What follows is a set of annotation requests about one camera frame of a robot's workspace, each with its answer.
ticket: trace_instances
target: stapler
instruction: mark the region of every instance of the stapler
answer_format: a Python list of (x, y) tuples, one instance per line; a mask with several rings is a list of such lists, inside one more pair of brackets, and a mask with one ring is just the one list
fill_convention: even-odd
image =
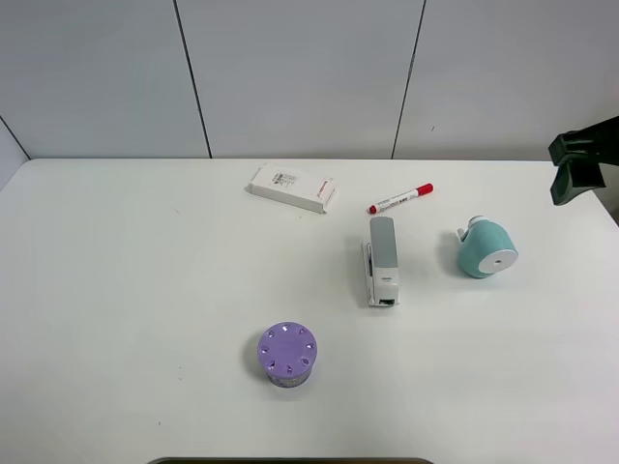
[(370, 306), (399, 303), (398, 252), (394, 220), (373, 217), (369, 220), (369, 243), (362, 244), (366, 263), (366, 283)]

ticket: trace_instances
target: white box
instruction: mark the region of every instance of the white box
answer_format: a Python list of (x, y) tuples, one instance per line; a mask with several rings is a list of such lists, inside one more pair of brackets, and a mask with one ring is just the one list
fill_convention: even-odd
[(251, 180), (249, 191), (254, 195), (324, 214), (337, 189), (330, 177), (265, 164)]

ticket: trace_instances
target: purple container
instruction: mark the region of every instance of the purple container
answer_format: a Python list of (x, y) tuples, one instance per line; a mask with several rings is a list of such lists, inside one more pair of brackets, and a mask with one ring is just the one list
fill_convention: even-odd
[(296, 322), (280, 322), (258, 342), (258, 360), (278, 387), (297, 387), (311, 374), (318, 347), (311, 332)]

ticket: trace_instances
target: red marker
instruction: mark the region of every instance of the red marker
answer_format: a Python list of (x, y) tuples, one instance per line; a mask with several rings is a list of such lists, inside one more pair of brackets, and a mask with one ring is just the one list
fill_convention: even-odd
[(414, 190), (407, 191), (398, 196), (394, 196), (393, 198), (389, 198), (387, 200), (379, 201), (378, 203), (374, 203), (368, 208), (368, 213), (371, 215), (375, 215), (376, 213), (381, 213), (385, 211), (387, 208), (391, 208), (392, 206), (399, 205), (404, 201), (412, 200), (413, 198), (417, 198), (418, 196), (425, 195), (434, 190), (434, 186), (432, 184), (425, 184), (424, 186), (417, 187)]

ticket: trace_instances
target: purple lid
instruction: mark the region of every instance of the purple lid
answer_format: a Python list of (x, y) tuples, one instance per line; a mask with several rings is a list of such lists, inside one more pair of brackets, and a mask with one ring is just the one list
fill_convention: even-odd
[(268, 329), (258, 342), (258, 360), (274, 377), (293, 379), (305, 374), (316, 361), (316, 339), (296, 322), (280, 322)]

